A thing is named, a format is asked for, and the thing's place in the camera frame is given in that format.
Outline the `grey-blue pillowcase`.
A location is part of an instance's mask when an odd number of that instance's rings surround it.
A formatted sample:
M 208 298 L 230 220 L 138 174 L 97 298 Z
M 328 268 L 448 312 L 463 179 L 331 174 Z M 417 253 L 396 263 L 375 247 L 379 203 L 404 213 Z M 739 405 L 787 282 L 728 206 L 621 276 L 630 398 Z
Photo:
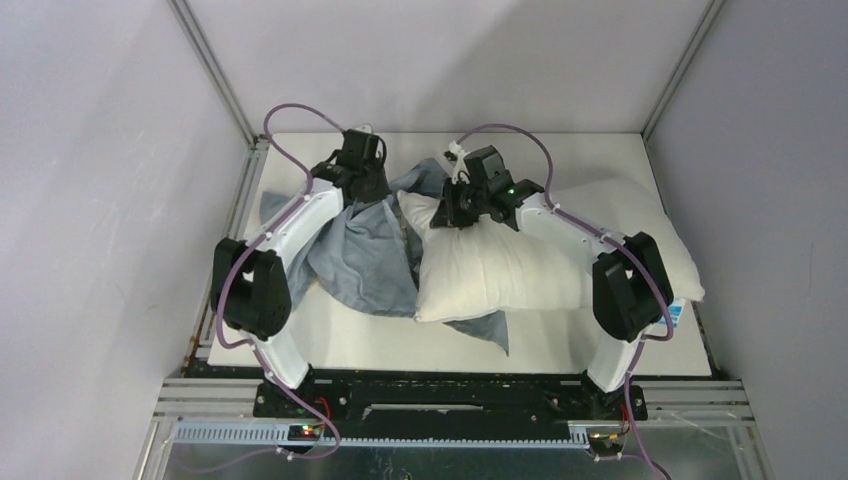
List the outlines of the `grey-blue pillowcase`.
M 317 284 L 355 311 L 413 318 L 423 244 L 403 217 L 396 194 L 438 198 L 446 177 L 435 159 L 423 159 L 390 182 L 384 200 L 356 203 L 325 224 L 287 268 L 293 307 Z

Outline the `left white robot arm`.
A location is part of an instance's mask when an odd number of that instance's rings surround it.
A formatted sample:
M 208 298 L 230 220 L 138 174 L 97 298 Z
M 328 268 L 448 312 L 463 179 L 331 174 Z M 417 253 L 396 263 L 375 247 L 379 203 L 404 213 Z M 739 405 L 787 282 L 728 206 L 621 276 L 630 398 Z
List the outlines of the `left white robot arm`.
M 244 240 L 224 238 L 213 254 L 210 308 L 219 343 L 225 349 L 250 346 L 266 376 L 282 385 L 278 404 L 297 417 L 312 411 L 316 390 L 304 382 L 311 366 L 286 329 L 294 309 L 291 264 L 345 208 L 390 193 L 385 141 L 357 129 L 342 137 L 341 147 L 307 169 L 301 191 L 258 232 Z

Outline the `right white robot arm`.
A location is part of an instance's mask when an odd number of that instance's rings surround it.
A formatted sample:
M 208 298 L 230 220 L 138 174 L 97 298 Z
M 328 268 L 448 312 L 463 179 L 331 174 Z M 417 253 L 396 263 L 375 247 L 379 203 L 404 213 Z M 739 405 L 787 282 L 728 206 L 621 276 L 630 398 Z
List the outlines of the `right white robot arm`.
M 450 179 L 431 224 L 467 228 L 480 218 L 551 241 L 591 278 L 590 300 L 603 334 L 585 372 L 592 382 L 581 392 L 585 411 L 606 418 L 622 403 L 651 327 L 664 322 L 662 340 L 674 331 L 669 307 L 674 294 L 655 239 L 597 227 L 566 212 L 532 180 L 513 179 L 493 146 L 467 152 L 452 142 L 445 152 Z

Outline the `white pillow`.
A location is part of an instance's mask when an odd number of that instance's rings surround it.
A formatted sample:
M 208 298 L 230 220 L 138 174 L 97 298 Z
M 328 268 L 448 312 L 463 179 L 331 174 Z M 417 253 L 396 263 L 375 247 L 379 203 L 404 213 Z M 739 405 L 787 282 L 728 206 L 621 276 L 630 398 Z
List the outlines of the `white pillow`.
M 414 319 L 465 321 L 498 310 L 578 309 L 590 304 L 591 278 L 551 241 L 516 232 L 487 217 L 466 229 L 432 228 L 438 201 L 397 194 L 404 218 L 423 243 Z M 657 242 L 676 297 L 700 301 L 705 289 L 694 260 L 646 188 L 608 178 L 553 194 L 572 214 L 626 235 Z

